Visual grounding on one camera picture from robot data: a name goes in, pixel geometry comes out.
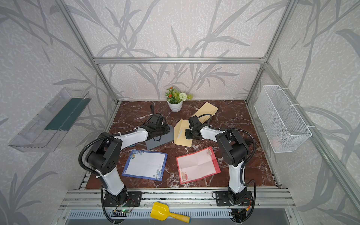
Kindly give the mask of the cream yellow envelope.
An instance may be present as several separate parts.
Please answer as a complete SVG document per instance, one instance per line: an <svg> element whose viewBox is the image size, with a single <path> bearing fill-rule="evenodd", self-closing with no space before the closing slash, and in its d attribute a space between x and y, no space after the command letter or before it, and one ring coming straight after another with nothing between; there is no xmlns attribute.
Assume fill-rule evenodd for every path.
<svg viewBox="0 0 360 225"><path fill-rule="evenodd" d="M174 127L174 144L185 147L192 146L192 139L185 137L186 129L189 129L189 121L180 119Z"/></svg>
<svg viewBox="0 0 360 225"><path fill-rule="evenodd" d="M211 114L212 116L214 116L216 114L216 112L218 111L218 107L210 104L209 102L206 102L202 107L200 107L200 109L198 109L193 116L201 116L203 114ZM205 115L201 118L199 118L199 121L201 123L205 123L208 119L210 118L209 115Z"/></svg>

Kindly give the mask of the red bordered pink letter paper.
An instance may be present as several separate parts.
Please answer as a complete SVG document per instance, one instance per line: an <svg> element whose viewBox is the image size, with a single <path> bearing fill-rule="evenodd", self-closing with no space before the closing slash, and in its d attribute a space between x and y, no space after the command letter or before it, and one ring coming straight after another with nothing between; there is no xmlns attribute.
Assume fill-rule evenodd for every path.
<svg viewBox="0 0 360 225"><path fill-rule="evenodd" d="M177 157L176 162L181 184L221 173L212 147Z"/></svg>

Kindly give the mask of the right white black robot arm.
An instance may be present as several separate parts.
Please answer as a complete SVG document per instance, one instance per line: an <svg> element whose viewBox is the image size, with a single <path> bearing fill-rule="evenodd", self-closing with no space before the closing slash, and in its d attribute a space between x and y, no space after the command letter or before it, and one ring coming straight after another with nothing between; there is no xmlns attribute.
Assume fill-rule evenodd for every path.
<svg viewBox="0 0 360 225"><path fill-rule="evenodd" d="M233 204L245 198L248 193L247 187L254 184L255 180L245 182L245 167L253 158L257 150L257 143L254 137L247 131L240 128L217 128L210 125L210 120L202 123L200 118L212 115L209 113L192 116L189 121L189 128L185 130L186 139L209 139L219 146L223 160L229 165L228 196Z"/></svg>

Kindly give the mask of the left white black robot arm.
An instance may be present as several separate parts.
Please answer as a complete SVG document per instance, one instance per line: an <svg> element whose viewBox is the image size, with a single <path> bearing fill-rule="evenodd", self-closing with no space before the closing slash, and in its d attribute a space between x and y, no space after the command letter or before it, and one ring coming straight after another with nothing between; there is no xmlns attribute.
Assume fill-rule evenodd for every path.
<svg viewBox="0 0 360 225"><path fill-rule="evenodd" d="M121 150L140 142L149 141L170 133L166 119L153 114L142 125L117 134L101 133L98 138L85 145L79 153L78 163L84 170L96 175L106 193L121 201L127 191L117 170Z"/></svg>

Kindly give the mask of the grey-blue paper envelope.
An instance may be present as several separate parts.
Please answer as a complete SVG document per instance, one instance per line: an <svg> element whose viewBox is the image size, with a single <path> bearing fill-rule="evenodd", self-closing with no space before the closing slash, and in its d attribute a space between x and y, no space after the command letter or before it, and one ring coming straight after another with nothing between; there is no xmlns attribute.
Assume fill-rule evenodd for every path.
<svg viewBox="0 0 360 225"><path fill-rule="evenodd" d="M145 142L147 150L151 150L174 140L173 132L152 138Z"/></svg>

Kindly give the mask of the blue floral letter paper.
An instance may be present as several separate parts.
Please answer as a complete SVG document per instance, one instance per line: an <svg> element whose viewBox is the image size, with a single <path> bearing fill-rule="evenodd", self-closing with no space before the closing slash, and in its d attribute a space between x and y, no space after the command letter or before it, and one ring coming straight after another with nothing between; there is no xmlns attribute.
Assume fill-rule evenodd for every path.
<svg viewBox="0 0 360 225"><path fill-rule="evenodd" d="M162 181L167 157L167 153L132 150L122 176Z"/></svg>

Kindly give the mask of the white ribbed flower pot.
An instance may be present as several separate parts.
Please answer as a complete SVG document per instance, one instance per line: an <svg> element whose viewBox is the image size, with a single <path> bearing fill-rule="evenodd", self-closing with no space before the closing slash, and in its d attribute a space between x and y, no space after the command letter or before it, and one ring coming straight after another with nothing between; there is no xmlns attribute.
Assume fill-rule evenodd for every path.
<svg viewBox="0 0 360 225"><path fill-rule="evenodd" d="M168 102L168 106L170 107L171 111L173 112L179 112L182 109L182 105L183 105L183 101L181 101L180 103L177 104L172 104L170 102Z"/></svg>

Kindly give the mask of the artificial flower plant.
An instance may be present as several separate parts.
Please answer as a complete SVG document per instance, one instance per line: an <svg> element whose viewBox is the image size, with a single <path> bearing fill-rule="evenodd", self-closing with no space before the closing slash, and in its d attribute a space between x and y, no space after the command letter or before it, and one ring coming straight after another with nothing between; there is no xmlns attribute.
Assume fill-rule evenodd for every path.
<svg viewBox="0 0 360 225"><path fill-rule="evenodd" d="M170 87L166 90L166 99L170 104L179 104L186 100L192 100L193 96L185 92L180 92L174 87Z"/></svg>

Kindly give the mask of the yellow plastic scoop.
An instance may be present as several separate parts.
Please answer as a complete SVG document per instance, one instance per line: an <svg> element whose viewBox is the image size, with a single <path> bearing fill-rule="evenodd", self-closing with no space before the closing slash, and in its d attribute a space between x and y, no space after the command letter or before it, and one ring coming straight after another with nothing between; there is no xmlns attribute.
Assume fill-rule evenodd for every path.
<svg viewBox="0 0 360 225"><path fill-rule="evenodd" d="M166 204L155 202L151 210L151 218L164 221L168 217L175 218L179 221L190 223L190 217L181 214L171 213Z"/></svg>

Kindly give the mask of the green circuit board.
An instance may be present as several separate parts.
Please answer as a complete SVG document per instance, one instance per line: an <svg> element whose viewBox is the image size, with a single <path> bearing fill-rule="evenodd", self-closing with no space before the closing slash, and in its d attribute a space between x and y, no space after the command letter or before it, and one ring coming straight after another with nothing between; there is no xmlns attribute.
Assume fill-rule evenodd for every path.
<svg viewBox="0 0 360 225"><path fill-rule="evenodd" d="M112 217L126 217L133 209L115 209L112 211Z"/></svg>

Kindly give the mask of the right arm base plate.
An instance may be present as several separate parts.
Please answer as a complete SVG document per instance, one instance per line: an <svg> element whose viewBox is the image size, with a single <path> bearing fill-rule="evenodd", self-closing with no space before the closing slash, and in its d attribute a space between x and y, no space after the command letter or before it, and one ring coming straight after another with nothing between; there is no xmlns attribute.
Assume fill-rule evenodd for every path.
<svg viewBox="0 0 360 225"><path fill-rule="evenodd" d="M228 191L216 191L213 192L215 194L215 196L213 197L216 200L216 205L217 206L227 206L227 207L250 207L253 206L253 195L251 191L245 191L245 194L243 195L243 198L239 201L237 201L237 203L232 203L230 201L230 196Z"/></svg>

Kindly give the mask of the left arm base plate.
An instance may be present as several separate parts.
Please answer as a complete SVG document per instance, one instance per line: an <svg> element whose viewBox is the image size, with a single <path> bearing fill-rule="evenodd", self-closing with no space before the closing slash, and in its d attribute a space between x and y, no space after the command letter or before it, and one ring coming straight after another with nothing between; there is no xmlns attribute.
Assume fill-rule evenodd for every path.
<svg viewBox="0 0 360 225"><path fill-rule="evenodd" d="M115 207L115 206L126 206L126 207L139 207L142 199L141 191L130 191L122 192L117 196L113 196L108 192L105 193L103 199L103 206Z"/></svg>

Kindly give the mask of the clear acrylic wall shelf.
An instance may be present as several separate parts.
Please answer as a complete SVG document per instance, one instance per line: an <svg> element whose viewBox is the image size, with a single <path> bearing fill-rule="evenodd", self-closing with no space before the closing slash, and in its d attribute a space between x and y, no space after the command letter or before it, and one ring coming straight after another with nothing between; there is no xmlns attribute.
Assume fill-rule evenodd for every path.
<svg viewBox="0 0 360 225"><path fill-rule="evenodd" d="M54 152L91 98L63 88L9 143L20 152Z"/></svg>

